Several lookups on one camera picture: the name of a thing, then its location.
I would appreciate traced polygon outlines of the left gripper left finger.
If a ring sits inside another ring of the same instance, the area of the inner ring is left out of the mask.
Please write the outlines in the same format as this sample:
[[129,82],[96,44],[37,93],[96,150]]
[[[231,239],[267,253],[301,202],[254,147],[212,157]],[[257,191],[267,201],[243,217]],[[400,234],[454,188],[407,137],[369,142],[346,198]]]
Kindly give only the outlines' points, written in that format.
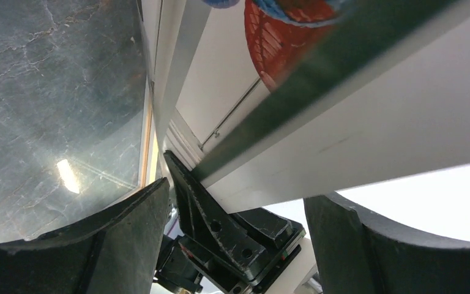
[[34,240],[0,243],[0,293],[149,293],[169,188],[161,178]]

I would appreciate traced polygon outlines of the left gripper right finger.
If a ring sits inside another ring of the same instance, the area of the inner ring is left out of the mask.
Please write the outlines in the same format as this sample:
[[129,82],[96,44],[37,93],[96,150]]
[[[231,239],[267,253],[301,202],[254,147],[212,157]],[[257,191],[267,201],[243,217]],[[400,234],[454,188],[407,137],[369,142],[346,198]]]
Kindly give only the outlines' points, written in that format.
[[470,293],[470,241],[408,227],[338,193],[304,199],[324,293]]

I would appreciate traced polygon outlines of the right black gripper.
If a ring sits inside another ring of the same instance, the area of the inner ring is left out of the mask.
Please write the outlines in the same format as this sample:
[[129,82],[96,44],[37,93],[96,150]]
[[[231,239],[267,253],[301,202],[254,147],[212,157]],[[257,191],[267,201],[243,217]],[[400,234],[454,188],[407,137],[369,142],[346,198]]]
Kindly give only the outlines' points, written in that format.
[[222,293],[265,293],[302,250],[302,224],[264,208],[228,214],[170,150],[182,235],[165,235],[155,282],[172,293],[201,293],[206,278]]

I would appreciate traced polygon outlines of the printed photo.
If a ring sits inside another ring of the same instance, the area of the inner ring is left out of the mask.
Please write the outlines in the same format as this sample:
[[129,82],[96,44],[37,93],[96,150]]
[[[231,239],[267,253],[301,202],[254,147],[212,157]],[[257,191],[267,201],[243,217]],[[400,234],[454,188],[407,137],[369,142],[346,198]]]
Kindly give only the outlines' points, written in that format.
[[141,7],[159,146],[229,212],[470,164],[470,1],[353,1],[273,90],[244,1]]

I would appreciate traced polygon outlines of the wooden picture frame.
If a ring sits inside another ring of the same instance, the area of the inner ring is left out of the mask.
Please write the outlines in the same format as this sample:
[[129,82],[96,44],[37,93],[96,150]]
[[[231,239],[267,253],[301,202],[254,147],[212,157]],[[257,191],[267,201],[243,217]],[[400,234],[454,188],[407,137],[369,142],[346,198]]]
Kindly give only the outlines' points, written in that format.
[[138,174],[138,184],[140,189],[144,188],[156,179],[157,154],[159,147],[154,126],[153,101],[153,81],[147,78],[144,92],[144,108],[142,113],[141,145],[140,145],[140,165]]

